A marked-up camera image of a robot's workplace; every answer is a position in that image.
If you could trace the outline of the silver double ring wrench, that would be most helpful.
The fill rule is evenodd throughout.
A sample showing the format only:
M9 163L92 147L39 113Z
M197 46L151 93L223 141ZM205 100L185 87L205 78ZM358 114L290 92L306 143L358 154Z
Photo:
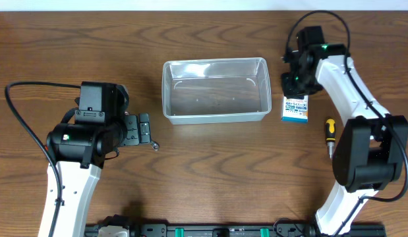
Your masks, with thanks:
M151 141L151 142L150 142L150 145L152 146L152 149L153 149L154 151L158 151L159 148L160 148L160 145L159 145L157 142L155 142L155 141Z

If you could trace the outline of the blue white bit set box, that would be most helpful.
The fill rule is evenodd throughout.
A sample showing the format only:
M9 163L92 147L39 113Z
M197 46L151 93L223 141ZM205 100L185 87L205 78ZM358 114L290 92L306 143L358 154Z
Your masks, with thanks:
M287 99L282 101L281 120L283 122L308 122L308 96Z

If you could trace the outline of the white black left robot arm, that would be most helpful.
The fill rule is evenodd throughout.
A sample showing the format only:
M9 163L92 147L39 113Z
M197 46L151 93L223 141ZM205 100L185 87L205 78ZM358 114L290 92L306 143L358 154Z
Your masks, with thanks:
M160 148L151 138L148 114L127 112L129 93L124 85L83 82L75 102L47 135L51 164L39 236L83 236L109 154L127 146Z

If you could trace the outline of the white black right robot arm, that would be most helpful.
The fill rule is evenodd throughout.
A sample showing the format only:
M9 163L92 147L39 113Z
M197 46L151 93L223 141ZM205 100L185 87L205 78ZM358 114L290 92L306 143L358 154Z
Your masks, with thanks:
M305 228L305 236L345 236L369 201L394 202L408 190L408 121L391 115L365 86L349 54L349 46L324 40L321 27L300 30L296 50L283 56L290 71L282 74L287 99L326 90L344 125L339 139L326 123L326 143L335 143L330 158L335 184Z

